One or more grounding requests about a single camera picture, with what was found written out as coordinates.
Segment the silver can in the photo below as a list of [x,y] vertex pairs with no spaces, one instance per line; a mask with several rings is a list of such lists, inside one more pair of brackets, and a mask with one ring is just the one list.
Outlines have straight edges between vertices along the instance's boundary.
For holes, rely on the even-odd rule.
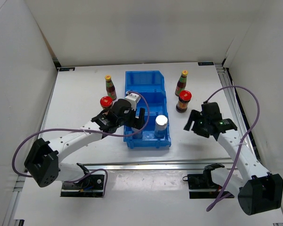
[[155,119],[155,130],[154,130],[155,137],[164,138],[167,125],[168,125],[168,118],[164,115],[158,115]]
[[142,131],[136,128],[132,128],[132,132],[134,135],[132,136],[134,139],[142,139]]

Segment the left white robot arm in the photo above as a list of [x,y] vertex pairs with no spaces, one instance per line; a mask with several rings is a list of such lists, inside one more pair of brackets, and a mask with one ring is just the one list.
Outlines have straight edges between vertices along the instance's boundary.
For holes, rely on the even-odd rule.
[[69,129],[68,134],[45,141],[37,139],[25,160],[25,167],[39,187],[46,187],[54,181],[74,183],[78,188],[89,184],[89,172],[81,164],[68,164],[63,160],[73,152],[107,136],[115,136],[122,126],[141,132],[147,120],[145,109],[137,116],[136,108],[140,95],[131,93],[117,100],[109,109],[102,110],[80,129]]

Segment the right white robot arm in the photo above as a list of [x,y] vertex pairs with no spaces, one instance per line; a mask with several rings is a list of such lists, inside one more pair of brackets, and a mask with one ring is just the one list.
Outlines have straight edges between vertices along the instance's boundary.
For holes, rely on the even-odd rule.
[[241,141],[237,126],[231,119],[224,119],[216,102],[203,103],[202,110],[192,110],[186,131],[202,137],[213,136],[234,161],[239,176],[230,176],[230,171],[220,163],[206,166],[202,175],[188,175],[193,189],[221,186],[238,199],[247,215],[254,215],[281,207],[283,179],[265,168]]

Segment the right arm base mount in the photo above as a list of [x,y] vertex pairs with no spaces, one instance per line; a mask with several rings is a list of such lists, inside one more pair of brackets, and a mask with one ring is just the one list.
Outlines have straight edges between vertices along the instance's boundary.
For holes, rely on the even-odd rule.
[[221,191],[219,185],[208,186],[202,174],[188,174],[182,181],[188,183],[190,199],[215,199]]

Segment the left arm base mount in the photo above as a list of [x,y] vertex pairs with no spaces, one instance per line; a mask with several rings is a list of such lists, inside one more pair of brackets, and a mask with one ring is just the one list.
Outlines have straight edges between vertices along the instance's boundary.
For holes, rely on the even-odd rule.
[[103,198],[106,192],[108,172],[105,169],[96,169],[87,175],[88,177],[79,182],[63,182],[60,197]]

